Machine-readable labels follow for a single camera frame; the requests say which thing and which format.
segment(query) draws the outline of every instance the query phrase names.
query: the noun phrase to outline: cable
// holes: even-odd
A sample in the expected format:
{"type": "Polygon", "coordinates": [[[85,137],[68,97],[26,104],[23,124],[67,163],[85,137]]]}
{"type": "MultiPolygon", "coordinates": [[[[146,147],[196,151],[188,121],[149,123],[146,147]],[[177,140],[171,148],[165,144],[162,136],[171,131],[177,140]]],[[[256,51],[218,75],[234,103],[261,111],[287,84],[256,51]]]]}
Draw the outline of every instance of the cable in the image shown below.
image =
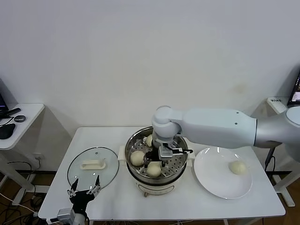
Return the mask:
{"type": "Polygon", "coordinates": [[[30,174],[32,174],[32,166],[31,166],[31,164],[30,163],[28,163],[28,162],[24,162],[24,161],[13,161],[13,162],[8,162],[7,164],[10,164],[10,163],[25,163],[25,164],[27,164],[27,165],[29,165],[30,166],[30,174]]]}
{"type": "Polygon", "coordinates": [[[28,207],[26,207],[26,206],[23,206],[23,205],[20,205],[20,204],[18,204],[18,203],[16,203],[16,202],[14,202],[13,200],[11,200],[11,199],[7,198],[7,197],[6,197],[6,196],[4,196],[3,194],[1,194],[1,193],[0,193],[0,195],[1,195],[2,197],[4,197],[4,198],[6,198],[6,199],[10,200],[11,202],[13,202],[13,203],[15,203],[15,204],[17,204],[17,205],[19,205],[19,206],[21,206],[21,207],[24,207],[24,208],[26,208],[26,209],[30,210],[31,212],[35,213],[35,211],[33,211],[33,210],[29,209],[29,208],[28,208],[28,207]]]}
{"type": "Polygon", "coordinates": [[[10,116],[10,120],[8,122],[4,123],[4,124],[1,124],[0,127],[2,127],[4,125],[7,125],[10,121],[12,121],[13,118],[14,118],[13,116],[10,116]]]}
{"type": "Polygon", "coordinates": [[[15,221],[15,220],[17,220],[18,218],[22,218],[22,217],[28,216],[28,215],[30,215],[30,214],[31,214],[31,213],[27,213],[27,214],[25,214],[25,215],[21,215],[21,216],[19,216],[19,217],[16,217],[16,218],[14,218],[14,219],[11,219],[11,220],[9,220],[9,221],[3,223],[3,224],[7,224],[7,223],[9,223],[9,222],[11,222],[11,221],[15,221]]]}
{"type": "Polygon", "coordinates": [[[178,223],[183,224],[183,223],[189,223],[189,222],[193,222],[193,220],[183,221],[183,222],[181,222],[181,221],[179,220],[177,223],[175,223],[175,224],[169,224],[169,225],[177,225],[178,223]]]}
{"type": "Polygon", "coordinates": [[[273,165],[273,172],[275,171],[275,165],[276,165],[276,158],[275,156],[272,156],[272,158],[274,158],[274,165],[273,165]]]}

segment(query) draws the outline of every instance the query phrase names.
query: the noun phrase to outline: table leg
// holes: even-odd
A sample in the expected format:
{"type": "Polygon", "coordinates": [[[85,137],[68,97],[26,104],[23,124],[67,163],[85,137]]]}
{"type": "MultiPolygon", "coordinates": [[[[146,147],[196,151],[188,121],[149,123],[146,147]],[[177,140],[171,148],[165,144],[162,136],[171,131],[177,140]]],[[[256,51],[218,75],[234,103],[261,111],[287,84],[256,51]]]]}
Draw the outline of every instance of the table leg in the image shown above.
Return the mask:
{"type": "Polygon", "coordinates": [[[21,187],[25,188],[26,190],[33,189],[33,185],[30,184],[21,174],[19,174],[13,167],[8,165],[2,158],[0,158],[0,171],[7,175],[9,178],[14,180],[17,184],[21,187]]]}
{"type": "Polygon", "coordinates": [[[261,218],[249,218],[249,219],[240,219],[236,225],[250,225],[260,220],[261,218]]]}

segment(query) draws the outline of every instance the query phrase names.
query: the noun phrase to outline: black mouse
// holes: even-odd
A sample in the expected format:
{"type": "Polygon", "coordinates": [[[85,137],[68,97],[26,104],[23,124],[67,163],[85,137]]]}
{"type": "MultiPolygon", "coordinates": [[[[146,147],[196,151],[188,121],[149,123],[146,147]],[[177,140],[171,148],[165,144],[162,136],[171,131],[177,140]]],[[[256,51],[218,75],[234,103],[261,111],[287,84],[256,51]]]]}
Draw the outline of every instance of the black mouse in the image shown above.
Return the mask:
{"type": "Polygon", "coordinates": [[[24,115],[18,115],[14,118],[15,122],[21,123],[24,122],[26,120],[26,117],[24,115]]]}
{"type": "Polygon", "coordinates": [[[14,123],[1,126],[0,127],[0,139],[3,140],[3,139],[9,138],[11,135],[13,135],[14,129],[15,129],[14,123]]]}

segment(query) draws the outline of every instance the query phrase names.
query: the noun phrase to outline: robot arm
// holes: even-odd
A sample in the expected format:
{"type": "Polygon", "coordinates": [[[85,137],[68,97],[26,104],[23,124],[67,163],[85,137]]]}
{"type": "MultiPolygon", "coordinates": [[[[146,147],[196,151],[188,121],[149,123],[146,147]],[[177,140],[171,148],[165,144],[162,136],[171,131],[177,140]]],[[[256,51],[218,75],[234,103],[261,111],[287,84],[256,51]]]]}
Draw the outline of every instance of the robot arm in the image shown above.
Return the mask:
{"type": "Polygon", "coordinates": [[[292,148],[300,146],[300,107],[257,120],[237,110],[191,109],[181,112],[162,106],[152,117],[152,126],[153,144],[158,148],[161,160],[170,156],[170,150],[163,144],[171,143],[175,135],[186,137],[193,143],[229,149],[270,148],[281,143],[292,148]]]}

